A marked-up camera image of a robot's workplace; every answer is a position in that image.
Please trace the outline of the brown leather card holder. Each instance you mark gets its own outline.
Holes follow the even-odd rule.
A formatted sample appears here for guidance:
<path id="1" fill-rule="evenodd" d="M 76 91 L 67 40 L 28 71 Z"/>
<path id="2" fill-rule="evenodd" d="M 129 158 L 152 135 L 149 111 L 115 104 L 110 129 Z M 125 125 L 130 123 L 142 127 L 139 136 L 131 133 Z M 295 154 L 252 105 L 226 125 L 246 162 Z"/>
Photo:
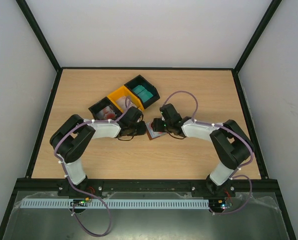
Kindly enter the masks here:
<path id="1" fill-rule="evenodd" d="M 162 137 L 164 135 L 166 135 L 165 132 L 157 132 L 157 131 L 153 131 L 152 128 L 152 122 L 146 122 L 146 133 L 149 137 L 149 140 L 154 140 L 156 138 Z"/>

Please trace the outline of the black bin with red cards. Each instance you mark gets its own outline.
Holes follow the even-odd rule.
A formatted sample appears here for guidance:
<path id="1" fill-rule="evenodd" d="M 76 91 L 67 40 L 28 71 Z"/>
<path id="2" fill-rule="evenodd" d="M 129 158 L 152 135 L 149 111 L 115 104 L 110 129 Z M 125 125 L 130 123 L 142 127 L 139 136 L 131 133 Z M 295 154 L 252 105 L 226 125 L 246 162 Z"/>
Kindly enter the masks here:
<path id="1" fill-rule="evenodd" d="M 95 120 L 116 120 L 122 115 L 121 110 L 108 97 L 104 97 L 88 109 Z"/>

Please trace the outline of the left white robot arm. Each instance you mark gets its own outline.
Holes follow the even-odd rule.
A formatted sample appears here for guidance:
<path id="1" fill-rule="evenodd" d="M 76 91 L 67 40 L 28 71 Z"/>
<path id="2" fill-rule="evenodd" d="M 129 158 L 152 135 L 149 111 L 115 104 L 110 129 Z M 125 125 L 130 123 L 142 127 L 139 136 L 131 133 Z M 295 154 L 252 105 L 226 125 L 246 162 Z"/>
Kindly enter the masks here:
<path id="1" fill-rule="evenodd" d="M 117 119 L 87 120 L 74 114 L 53 134 L 49 142 L 64 169 L 65 177 L 77 186 L 87 178 L 81 156 L 92 139 L 134 138 L 145 133 L 143 112 L 132 106 Z"/>

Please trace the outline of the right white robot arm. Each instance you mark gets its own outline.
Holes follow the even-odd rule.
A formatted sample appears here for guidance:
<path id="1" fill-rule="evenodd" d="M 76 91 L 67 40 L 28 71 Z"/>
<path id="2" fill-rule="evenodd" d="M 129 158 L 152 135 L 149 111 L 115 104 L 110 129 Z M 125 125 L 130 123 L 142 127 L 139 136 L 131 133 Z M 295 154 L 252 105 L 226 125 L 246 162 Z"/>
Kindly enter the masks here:
<path id="1" fill-rule="evenodd" d="M 226 182 L 254 158 L 254 145 L 236 121 L 207 123 L 193 117 L 181 117 L 172 104 L 160 107 L 161 118 L 154 118 L 154 132 L 173 134 L 178 139 L 197 138 L 210 141 L 219 157 L 219 163 L 206 178 L 206 189 L 219 195 Z"/>

